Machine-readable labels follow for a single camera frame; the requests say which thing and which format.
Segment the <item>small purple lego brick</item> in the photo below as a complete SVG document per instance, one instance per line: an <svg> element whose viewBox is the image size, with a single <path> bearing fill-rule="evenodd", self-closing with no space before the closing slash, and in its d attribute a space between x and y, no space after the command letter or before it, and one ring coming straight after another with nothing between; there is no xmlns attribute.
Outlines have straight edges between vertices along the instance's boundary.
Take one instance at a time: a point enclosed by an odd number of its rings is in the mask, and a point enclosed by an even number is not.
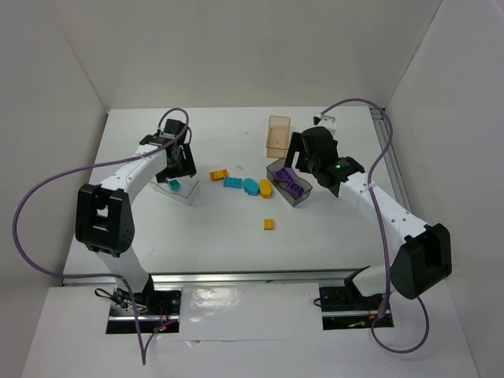
<svg viewBox="0 0 504 378"><path fill-rule="evenodd" d="M288 183L295 183L297 185L300 184L298 177L295 174L290 174L290 173L288 174L287 182Z"/></svg>

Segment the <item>teal long lego brick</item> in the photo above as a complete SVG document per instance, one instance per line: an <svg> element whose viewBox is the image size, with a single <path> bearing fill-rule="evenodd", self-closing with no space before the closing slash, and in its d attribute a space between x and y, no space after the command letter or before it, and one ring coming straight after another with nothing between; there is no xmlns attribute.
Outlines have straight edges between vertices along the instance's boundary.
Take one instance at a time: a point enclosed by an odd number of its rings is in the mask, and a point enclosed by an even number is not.
<svg viewBox="0 0 504 378"><path fill-rule="evenodd" d="M224 187L233 189L243 188L243 179L227 176L224 178Z"/></svg>

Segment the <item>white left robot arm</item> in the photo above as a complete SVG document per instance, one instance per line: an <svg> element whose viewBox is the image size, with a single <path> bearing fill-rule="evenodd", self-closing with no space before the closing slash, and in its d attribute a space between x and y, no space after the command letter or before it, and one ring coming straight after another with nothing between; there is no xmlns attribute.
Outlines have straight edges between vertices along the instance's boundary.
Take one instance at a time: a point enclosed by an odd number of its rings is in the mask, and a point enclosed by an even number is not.
<svg viewBox="0 0 504 378"><path fill-rule="evenodd" d="M143 304L153 295L154 282L133 250L132 203L149 183L165 194L193 191L191 178L196 174L190 143L185 140L189 127L180 120L163 123L139 142L135 160L98 184L84 184L77 196L76 239L117 276L122 295L131 288Z"/></svg>

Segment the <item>teal rounded lego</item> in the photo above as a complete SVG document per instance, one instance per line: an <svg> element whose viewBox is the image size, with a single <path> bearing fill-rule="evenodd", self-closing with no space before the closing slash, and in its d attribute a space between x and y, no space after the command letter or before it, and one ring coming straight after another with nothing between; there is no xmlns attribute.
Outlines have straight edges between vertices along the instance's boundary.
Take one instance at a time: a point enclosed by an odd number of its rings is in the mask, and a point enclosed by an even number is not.
<svg viewBox="0 0 504 378"><path fill-rule="evenodd" d="M257 181L251 178L246 178L243 180L243 190L248 195L257 196L259 195L260 187Z"/></svg>

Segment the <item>orange transparent container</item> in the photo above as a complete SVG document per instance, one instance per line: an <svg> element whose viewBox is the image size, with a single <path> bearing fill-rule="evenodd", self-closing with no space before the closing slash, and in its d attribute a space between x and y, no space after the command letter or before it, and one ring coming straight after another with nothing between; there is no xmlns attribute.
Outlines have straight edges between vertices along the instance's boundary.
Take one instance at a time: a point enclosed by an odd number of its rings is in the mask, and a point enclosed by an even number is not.
<svg viewBox="0 0 504 378"><path fill-rule="evenodd" d="M291 118L271 115L266 140L267 158L285 158L291 137Z"/></svg>

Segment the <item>yellow long lego brick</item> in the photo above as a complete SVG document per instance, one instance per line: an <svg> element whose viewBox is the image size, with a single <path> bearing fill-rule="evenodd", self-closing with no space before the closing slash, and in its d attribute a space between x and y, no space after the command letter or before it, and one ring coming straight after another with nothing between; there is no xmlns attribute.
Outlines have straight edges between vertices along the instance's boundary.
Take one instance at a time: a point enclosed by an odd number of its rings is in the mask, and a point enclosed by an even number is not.
<svg viewBox="0 0 504 378"><path fill-rule="evenodd" d="M227 169L215 170L209 173L209 178L213 182L224 180L226 177L228 177Z"/></svg>

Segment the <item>yellow rounded lego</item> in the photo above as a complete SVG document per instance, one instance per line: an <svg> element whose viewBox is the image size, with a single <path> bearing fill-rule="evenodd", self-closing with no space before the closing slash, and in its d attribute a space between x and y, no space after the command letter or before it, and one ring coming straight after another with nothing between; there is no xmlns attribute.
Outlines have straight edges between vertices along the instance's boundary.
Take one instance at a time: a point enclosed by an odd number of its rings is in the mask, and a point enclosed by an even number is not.
<svg viewBox="0 0 504 378"><path fill-rule="evenodd" d="M259 181L259 194L262 198L268 199L272 197L273 186L268 179Z"/></svg>

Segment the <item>small yellow lego brick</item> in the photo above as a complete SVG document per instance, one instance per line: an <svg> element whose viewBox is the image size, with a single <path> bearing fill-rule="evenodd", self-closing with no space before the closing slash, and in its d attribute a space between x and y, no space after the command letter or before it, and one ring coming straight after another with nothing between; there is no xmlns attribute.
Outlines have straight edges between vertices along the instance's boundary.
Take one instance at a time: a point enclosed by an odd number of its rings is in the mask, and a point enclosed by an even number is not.
<svg viewBox="0 0 504 378"><path fill-rule="evenodd" d="M273 219L264 219L263 227L266 231L272 231L275 229L275 221Z"/></svg>

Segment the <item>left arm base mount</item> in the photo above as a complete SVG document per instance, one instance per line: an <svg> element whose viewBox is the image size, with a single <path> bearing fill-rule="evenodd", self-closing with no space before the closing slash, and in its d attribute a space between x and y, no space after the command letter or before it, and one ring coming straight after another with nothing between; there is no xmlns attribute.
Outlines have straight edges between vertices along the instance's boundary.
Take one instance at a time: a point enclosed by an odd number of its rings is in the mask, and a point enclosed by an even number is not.
<svg viewBox="0 0 504 378"><path fill-rule="evenodd" d="M116 289L110 293L102 288L94 290L94 295L111 301L106 325L108 335L135 334L134 306L128 293ZM136 299L139 329L142 334L157 331L160 334L178 333L180 330L180 289L154 291L145 302Z"/></svg>

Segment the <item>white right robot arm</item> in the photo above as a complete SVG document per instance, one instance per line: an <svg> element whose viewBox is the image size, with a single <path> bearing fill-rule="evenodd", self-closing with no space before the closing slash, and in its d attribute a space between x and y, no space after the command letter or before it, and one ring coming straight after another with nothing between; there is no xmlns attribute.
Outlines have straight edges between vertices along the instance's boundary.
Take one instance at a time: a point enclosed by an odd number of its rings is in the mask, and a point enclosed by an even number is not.
<svg viewBox="0 0 504 378"><path fill-rule="evenodd" d="M293 133L285 165L311 174L378 227L384 262L346 278L345 285L353 296L397 292L413 300L451 275L448 229L414 216L374 183L355 159L339 156L337 142L327 128L316 126Z"/></svg>

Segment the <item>grey transparent container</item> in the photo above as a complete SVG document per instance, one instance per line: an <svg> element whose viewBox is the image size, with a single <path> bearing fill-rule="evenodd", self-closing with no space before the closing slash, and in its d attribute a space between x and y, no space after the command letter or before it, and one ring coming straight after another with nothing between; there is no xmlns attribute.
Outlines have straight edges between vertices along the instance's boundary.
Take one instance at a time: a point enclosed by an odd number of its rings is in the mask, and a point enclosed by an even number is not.
<svg viewBox="0 0 504 378"><path fill-rule="evenodd" d="M287 203L296 207L311 194L312 185L299 177L293 168L285 166L285 158L281 157L266 167L267 178Z"/></svg>

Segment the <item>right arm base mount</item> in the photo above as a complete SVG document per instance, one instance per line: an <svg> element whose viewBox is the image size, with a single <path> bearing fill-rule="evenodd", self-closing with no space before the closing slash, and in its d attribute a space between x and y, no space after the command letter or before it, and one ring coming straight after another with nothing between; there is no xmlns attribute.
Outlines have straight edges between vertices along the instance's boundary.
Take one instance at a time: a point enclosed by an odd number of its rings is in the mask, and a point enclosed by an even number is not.
<svg viewBox="0 0 504 378"><path fill-rule="evenodd" d="M374 322L377 328L393 328L390 308L383 318L378 317L382 298L380 294L362 297L344 286L321 286L313 304L321 310L325 331L371 328Z"/></svg>

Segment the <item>purple rounded lego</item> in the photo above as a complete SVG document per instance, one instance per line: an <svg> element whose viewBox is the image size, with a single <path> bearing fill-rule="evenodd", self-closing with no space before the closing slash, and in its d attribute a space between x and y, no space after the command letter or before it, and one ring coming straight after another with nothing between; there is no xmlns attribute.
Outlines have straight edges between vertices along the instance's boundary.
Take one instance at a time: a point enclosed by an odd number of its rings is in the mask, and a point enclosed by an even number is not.
<svg viewBox="0 0 504 378"><path fill-rule="evenodd" d="M273 173L273 176L278 182L287 182L288 174L295 174L294 170L290 167L283 167Z"/></svg>

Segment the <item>small teal lego brick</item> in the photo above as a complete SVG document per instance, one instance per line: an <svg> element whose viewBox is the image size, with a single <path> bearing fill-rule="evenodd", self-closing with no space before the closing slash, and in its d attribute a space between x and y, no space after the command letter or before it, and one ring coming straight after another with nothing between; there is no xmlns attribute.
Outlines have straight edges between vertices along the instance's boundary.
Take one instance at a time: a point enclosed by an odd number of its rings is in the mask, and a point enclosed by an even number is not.
<svg viewBox="0 0 504 378"><path fill-rule="evenodd" d="M178 180L170 180L168 182L168 187L171 192L179 192L181 188L181 184Z"/></svg>

